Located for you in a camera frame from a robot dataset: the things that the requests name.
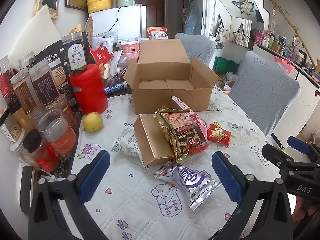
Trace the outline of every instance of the blue gripper pad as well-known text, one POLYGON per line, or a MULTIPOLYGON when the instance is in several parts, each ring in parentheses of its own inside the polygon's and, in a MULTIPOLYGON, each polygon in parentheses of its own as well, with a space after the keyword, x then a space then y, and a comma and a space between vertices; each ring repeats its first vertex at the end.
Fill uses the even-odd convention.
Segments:
POLYGON ((290 136, 287 141, 288 145, 291 146, 292 148, 296 149, 297 151, 303 153, 303 154, 308 154, 310 153, 310 148, 309 145, 298 138, 295 138, 293 136, 290 136))
POLYGON ((110 166, 110 155, 107 151, 103 151, 101 157, 97 161, 94 159, 92 162, 95 162, 94 166, 80 185, 78 197, 82 204, 92 199, 93 194, 96 192, 104 174, 106 174, 110 166))
POLYGON ((216 152, 212 155, 212 168, 219 177, 231 201, 240 204, 243 199, 243 189, 236 176, 229 169, 226 161, 229 163, 222 152, 216 152))

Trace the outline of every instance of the chair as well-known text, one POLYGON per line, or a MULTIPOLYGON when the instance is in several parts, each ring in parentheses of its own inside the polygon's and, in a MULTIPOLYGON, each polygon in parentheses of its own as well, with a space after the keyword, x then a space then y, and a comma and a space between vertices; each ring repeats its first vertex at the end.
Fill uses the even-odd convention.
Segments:
POLYGON ((239 73, 228 95, 269 138, 301 86, 276 62, 252 51, 245 54, 239 73))
POLYGON ((190 61, 193 58, 198 58, 206 66, 210 65, 217 45, 215 41, 211 41, 204 35, 188 35, 184 33, 177 33, 175 38, 181 41, 190 61))

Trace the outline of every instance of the yellow pot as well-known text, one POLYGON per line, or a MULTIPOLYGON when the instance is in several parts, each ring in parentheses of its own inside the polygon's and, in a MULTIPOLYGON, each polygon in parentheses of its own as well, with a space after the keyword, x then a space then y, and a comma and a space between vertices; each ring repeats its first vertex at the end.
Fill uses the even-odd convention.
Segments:
POLYGON ((87 0, 88 13, 94 13, 112 8, 111 0, 87 0))

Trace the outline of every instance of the brown door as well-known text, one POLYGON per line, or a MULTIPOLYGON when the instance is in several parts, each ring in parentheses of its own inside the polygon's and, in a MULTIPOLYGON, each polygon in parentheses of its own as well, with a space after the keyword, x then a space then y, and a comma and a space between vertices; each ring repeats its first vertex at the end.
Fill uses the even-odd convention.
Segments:
POLYGON ((164 27, 164 3, 165 0, 137 0, 147 6, 147 28, 164 27))

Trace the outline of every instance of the yellow lemon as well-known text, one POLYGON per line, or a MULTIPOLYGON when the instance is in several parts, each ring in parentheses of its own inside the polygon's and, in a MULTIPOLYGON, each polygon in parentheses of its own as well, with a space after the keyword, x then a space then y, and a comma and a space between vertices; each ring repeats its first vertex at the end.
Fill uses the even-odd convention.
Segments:
POLYGON ((83 120, 84 130, 95 132, 100 130, 103 125, 103 119, 97 112, 88 114, 83 120))

